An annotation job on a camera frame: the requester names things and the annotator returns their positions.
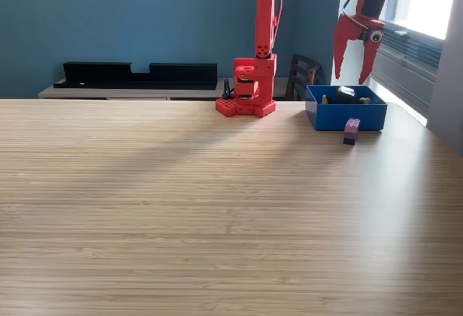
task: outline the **robotic arm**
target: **robotic arm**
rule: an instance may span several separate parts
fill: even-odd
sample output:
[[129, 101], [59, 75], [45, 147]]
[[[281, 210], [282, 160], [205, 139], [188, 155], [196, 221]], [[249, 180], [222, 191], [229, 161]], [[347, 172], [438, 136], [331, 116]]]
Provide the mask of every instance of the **robotic arm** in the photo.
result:
[[[339, 17], [334, 35], [334, 64], [336, 78], [341, 75], [341, 66], [348, 40], [362, 40], [365, 46], [362, 84], [373, 69], [376, 53], [383, 38], [384, 24], [379, 21], [385, 0], [359, 0], [354, 16], [343, 13]], [[258, 0], [256, 16], [256, 39], [254, 59], [235, 59], [235, 99], [219, 99], [216, 108], [226, 116], [248, 114], [264, 117], [275, 110], [273, 79], [276, 73], [276, 55], [272, 52], [278, 31], [282, 0], [275, 16], [275, 0]]]

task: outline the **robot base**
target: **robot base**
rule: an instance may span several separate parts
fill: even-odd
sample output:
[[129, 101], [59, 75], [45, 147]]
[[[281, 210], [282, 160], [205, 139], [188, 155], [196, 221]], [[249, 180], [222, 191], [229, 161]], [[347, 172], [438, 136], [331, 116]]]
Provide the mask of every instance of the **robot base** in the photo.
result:
[[257, 117], [265, 117], [271, 114], [276, 109], [275, 101], [271, 101], [264, 107], [241, 105], [235, 99], [217, 99], [216, 110], [224, 116], [232, 117], [234, 115], [254, 115]]

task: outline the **wood grain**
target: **wood grain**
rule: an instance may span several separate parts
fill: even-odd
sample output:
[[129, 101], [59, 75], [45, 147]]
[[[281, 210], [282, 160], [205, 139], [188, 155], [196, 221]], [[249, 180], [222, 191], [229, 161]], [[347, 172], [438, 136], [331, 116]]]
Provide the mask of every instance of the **wood grain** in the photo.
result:
[[0, 101], [0, 315], [461, 315], [462, 159], [303, 105]]

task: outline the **window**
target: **window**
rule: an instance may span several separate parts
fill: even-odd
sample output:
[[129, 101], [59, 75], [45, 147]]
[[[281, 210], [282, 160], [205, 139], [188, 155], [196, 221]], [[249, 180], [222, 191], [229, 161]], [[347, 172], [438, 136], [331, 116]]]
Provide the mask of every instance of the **window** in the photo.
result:
[[403, 105], [428, 116], [454, 0], [387, 0], [384, 37], [371, 77]]
[[409, 30], [444, 40], [453, 0], [388, 0], [385, 15]]

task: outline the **blue box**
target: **blue box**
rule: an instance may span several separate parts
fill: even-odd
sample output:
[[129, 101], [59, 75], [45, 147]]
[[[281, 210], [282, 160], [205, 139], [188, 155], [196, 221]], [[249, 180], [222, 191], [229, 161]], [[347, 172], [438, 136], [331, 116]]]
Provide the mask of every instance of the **blue box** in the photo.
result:
[[370, 98], [371, 104], [322, 104], [324, 95], [335, 97], [337, 86], [307, 86], [305, 110], [315, 130], [344, 131], [349, 119], [360, 120], [360, 130], [382, 130], [388, 104], [366, 86], [350, 87], [355, 94]]

